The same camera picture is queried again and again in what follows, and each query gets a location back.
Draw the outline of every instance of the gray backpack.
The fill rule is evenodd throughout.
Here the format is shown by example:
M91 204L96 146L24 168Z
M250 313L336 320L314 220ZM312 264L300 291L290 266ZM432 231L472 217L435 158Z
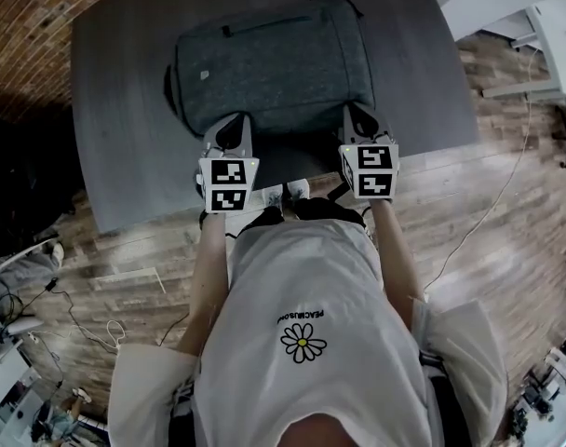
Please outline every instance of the gray backpack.
M178 39L168 103L198 137L236 112L254 133L337 129L346 102L375 106L361 17L348 0L310 0L198 26Z

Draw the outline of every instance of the flower graphic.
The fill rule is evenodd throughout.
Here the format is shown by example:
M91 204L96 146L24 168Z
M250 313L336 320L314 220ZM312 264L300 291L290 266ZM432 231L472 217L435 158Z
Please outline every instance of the flower graphic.
M313 361L327 347L326 341L311 338L313 331L310 323L304 324L303 327L295 323L291 328L285 329L285 336L281 336L281 343L286 346L285 352L292 354L293 360L298 364L305 360Z

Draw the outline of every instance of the shoe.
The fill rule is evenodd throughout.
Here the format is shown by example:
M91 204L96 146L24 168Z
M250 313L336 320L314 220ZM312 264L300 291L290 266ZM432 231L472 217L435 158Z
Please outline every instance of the shoe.
M283 207L283 185L274 185L263 189L263 201L265 207Z
M78 389L72 389L72 393L78 398L82 399L85 404L90 404L92 402L92 398L82 387L79 387Z
M290 191L293 202L297 202L301 198L310 198L310 184L306 179L287 183L287 190Z
M53 247L53 252L51 252L51 258L58 262L58 268L61 267L61 262L63 262L63 258L66 256L66 252L63 249L63 245L60 243L56 243Z

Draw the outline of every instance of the dark gray table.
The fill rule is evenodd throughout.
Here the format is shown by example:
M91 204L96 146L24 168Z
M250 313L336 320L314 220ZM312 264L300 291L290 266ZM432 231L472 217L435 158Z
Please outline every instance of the dark gray table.
M252 8L306 0L102 0L74 23L74 123L102 232L201 204L200 154L169 110L163 75L179 34ZM469 87L436 0L353 0L366 15L377 109L402 156L476 140ZM292 144L255 146L257 188L329 172L330 154Z

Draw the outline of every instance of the forearm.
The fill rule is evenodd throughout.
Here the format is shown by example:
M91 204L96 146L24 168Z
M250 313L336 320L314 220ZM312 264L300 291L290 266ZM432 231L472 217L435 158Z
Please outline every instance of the forearm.
M178 350L200 355L228 294L225 216L208 215L203 224L192 276L190 320Z
M413 299L424 299L415 263L391 204L386 200L371 200L371 209L376 226L384 291L389 303L410 329Z

